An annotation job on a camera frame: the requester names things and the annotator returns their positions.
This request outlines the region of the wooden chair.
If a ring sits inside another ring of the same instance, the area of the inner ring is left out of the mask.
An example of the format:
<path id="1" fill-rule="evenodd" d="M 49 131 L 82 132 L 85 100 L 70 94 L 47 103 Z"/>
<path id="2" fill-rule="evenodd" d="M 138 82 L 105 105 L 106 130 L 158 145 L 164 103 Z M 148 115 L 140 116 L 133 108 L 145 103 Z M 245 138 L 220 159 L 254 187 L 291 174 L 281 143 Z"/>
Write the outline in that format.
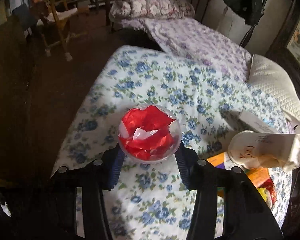
<path id="1" fill-rule="evenodd" d="M 71 38 L 76 38 L 85 35 L 86 32 L 84 31 L 79 34 L 76 34 L 69 31 L 67 36 L 65 37 L 63 35 L 64 28 L 68 20 L 70 20 L 72 16 L 89 13 L 88 7 L 74 7 L 72 9 L 68 8 L 68 3 L 77 3 L 78 1 L 80 0 L 31 0 L 33 4 L 44 6 L 44 9 L 40 13 L 40 20 L 38 20 L 37 22 L 37 27 L 39 28 L 39 31 L 41 33 L 47 56 L 51 55 L 52 47 L 61 44 L 64 50 L 66 61 L 72 60 L 72 56 L 68 52 L 69 40 Z M 57 28 L 59 40 L 52 44 L 47 44 L 44 29 L 52 25 L 55 25 Z"/>

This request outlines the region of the orange medicine box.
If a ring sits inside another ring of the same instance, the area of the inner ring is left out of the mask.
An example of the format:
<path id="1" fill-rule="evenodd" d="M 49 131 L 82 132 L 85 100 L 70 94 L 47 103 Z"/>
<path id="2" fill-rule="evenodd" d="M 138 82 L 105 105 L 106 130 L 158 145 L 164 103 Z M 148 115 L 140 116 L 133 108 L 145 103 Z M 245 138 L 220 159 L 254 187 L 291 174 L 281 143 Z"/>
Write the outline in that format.
<path id="1" fill-rule="evenodd" d="M 246 175 L 256 188 L 261 187 L 261 185 L 270 178 L 268 169 L 262 167 L 253 170 L 247 170 Z"/>

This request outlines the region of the folded floral pink comforter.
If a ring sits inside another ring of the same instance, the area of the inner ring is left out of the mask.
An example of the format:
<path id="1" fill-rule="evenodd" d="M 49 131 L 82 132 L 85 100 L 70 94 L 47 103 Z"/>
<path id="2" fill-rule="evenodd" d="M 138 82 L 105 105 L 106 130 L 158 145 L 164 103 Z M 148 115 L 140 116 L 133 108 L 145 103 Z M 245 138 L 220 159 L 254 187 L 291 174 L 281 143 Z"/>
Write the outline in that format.
<path id="1" fill-rule="evenodd" d="M 115 21 L 134 18 L 169 20 L 194 17 L 195 10 L 187 0 L 114 0 L 109 15 Z"/>

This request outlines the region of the framed landscape painting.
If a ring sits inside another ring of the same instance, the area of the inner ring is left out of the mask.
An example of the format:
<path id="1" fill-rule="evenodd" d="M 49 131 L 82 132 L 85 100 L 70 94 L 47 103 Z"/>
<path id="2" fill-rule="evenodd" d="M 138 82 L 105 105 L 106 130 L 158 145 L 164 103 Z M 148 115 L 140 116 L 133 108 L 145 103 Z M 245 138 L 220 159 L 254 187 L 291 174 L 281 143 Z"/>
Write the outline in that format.
<path id="1" fill-rule="evenodd" d="M 266 57 L 288 73 L 300 99 L 300 0 L 292 0 L 287 17 Z"/>

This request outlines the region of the white quilted pillow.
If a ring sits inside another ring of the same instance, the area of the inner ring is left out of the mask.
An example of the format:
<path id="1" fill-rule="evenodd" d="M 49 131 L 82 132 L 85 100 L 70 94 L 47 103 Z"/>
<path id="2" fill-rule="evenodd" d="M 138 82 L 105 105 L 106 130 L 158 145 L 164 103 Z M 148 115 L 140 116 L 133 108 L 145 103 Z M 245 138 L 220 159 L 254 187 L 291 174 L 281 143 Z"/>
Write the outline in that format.
<path id="1" fill-rule="evenodd" d="M 248 83 L 275 98 L 285 117 L 300 126 L 300 99 L 288 73 L 280 65 L 254 54 Z"/>

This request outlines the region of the clear cup with red wrapper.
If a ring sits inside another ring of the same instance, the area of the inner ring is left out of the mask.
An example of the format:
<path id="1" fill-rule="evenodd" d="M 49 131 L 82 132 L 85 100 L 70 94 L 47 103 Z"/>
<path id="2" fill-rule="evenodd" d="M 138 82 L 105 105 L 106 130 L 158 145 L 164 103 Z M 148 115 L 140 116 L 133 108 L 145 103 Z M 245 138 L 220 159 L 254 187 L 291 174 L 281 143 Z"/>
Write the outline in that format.
<path id="1" fill-rule="evenodd" d="M 126 111 L 117 128 L 123 152 L 142 164 L 156 164 L 175 154 L 181 142 L 177 117 L 167 108 L 142 104 Z"/>

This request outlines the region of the white medicine box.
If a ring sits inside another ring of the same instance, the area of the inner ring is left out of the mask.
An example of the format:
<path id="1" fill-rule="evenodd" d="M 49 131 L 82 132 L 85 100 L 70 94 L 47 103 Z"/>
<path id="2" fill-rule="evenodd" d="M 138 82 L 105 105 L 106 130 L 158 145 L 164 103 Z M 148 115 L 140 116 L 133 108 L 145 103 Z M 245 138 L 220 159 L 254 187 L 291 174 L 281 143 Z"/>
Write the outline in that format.
<path id="1" fill-rule="evenodd" d="M 239 121 L 248 126 L 252 131 L 258 133 L 279 133 L 279 131 L 275 128 L 270 127 L 260 118 L 258 118 L 253 113 L 250 113 L 246 110 L 234 111 L 231 110 L 230 114 L 236 117 Z"/>

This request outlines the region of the purple floral bed sheet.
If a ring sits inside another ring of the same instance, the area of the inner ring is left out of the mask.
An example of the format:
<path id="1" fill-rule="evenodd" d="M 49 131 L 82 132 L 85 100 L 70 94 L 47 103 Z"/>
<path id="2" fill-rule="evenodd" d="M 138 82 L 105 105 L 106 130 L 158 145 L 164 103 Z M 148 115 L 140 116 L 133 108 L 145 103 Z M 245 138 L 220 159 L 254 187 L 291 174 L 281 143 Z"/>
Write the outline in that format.
<path id="1" fill-rule="evenodd" d="M 247 82 L 251 54 L 234 41 L 193 18 L 135 18 L 114 23 L 116 29 L 142 30 L 166 53 L 221 72 L 224 79 Z"/>

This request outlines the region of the orange purple green box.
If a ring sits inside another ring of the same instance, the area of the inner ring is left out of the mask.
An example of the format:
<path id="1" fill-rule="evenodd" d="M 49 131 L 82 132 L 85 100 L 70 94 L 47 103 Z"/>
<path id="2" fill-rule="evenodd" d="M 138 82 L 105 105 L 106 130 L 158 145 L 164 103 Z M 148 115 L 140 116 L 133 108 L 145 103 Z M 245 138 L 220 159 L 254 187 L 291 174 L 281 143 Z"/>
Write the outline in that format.
<path id="1" fill-rule="evenodd" d="M 213 157 L 209 157 L 207 161 L 211 163 L 214 167 L 225 170 L 230 170 L 232 167 L 235 166 L 235 163 L 231 161 L 229 155 L 226 152 L 220 153 Z"/>

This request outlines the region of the white paper cup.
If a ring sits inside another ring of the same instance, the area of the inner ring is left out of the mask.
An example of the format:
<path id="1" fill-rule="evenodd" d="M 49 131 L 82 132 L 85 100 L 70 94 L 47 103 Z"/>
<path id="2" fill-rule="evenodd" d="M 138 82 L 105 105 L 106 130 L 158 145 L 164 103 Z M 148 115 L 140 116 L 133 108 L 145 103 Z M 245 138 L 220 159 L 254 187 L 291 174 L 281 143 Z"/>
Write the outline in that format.
<path id="1" fill-rule="evenodd" d="M 232 138 L 227 154 L 249 170 L 280 167 L 287 173 L 300 167 L 300 134 L 243 131 Z"/>

